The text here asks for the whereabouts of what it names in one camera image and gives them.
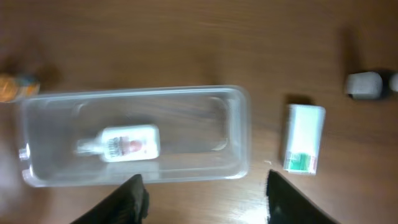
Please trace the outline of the clear plastic container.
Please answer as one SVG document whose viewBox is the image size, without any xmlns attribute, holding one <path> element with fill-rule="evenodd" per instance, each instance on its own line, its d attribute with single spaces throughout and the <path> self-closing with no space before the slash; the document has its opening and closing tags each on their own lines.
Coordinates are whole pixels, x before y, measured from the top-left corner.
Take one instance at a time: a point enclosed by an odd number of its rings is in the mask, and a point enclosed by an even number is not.
<svg viewBox="0 0 398 224">
<path fill-rule="evenodd" d="M 238 86 L 39 95 L 19 103 L 19 159 L 34 187 L 238 179 L 251 148 Z"/>
</svg>

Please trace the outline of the small jar gold lid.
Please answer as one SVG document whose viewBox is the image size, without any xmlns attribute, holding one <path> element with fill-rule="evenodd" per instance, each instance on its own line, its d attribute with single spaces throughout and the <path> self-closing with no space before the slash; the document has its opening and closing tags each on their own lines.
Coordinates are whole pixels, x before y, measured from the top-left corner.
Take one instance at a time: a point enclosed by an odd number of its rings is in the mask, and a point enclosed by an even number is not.
<svg viewBox="0 0 398 224">
<path fill-rule="evenodd" d="M 1 74 L 1 103 L 12 103 L 38 94 L 40 82 L 31 76 Z"/>
</svg>

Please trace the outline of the white lotion bottle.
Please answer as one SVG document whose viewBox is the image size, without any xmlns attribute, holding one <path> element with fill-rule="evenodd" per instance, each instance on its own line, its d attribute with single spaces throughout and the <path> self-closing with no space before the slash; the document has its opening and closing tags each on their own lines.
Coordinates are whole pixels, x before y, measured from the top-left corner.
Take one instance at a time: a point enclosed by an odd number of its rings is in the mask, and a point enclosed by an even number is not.
<svg viewBox="0 0 398 224">
<path fill-rule="evenodd" d="M 105 162 L 155 159 L 160 155 L 159 129 L 154 124 L 108 127 L 77 141 L 75 154 L 98 155 Z"/>
</svg>

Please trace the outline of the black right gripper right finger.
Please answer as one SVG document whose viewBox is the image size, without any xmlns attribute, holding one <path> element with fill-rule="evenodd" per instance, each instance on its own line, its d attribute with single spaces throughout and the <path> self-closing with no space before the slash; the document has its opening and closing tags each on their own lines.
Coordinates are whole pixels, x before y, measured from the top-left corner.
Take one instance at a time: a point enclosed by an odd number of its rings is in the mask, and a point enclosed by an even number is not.
<svg viewBox="0 0 398 224">
<path fill-rule="evenodd" d="M 268 173 L 266 197 L 269 224 L 338 223 L 276 170 Z"/>
</svg>

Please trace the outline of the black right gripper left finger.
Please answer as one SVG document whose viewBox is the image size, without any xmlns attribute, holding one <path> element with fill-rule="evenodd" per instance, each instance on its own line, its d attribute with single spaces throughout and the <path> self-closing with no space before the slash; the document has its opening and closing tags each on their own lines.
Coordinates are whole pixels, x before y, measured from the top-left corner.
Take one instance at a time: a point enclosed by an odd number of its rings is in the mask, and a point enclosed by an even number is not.
<svg viewBox="0 0 398 224">
<path fill-rule="evenodd" d="M 72 224 L 141 224 L 148 209 L 149 193 L 136 174 Z"/>
</svg>

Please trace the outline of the white green medicine box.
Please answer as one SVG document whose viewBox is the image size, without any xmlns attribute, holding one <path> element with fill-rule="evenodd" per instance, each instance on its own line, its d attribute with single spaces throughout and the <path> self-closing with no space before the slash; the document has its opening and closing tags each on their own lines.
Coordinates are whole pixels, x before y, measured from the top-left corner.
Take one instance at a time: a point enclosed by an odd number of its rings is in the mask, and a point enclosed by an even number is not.
<svg viewBox="0 0 398 224">
<path fill-rule="evenodd" d="M 288 105 L 284 135 L 283 169 L 290 173 L 315 175 L 326 110 L 315 105 Z"/>
</svg>

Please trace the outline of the dark bottle white cap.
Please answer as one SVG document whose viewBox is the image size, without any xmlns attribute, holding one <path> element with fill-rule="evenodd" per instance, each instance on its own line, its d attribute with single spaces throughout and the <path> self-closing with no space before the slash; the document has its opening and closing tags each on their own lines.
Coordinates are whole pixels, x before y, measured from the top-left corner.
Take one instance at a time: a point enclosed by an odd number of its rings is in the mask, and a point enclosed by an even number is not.
<svg viewBox="0 0 398 224">
<path fill-rule="evenodd" d="M 354 100 L 381 100 L 397 93 L 397 71 L 379 70 L 349 74 L 345 94 Z"/>
</svg>

